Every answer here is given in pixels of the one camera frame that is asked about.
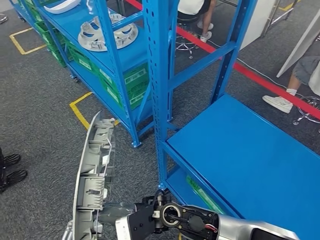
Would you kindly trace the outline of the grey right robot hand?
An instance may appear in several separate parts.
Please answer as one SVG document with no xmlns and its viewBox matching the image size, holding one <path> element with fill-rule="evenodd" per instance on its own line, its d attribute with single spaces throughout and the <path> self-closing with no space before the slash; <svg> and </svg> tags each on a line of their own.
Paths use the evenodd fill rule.
<svg viewBox="0 0 320 240">
<path fill-rule="evenodd" d="M 135 213 L 137 210 L 134 203 L 109 202 L 104 204 L 102 210 L 97 211 L 95 219 L 100 224 L 115 225 L 117 219 Z"/>
</svg>

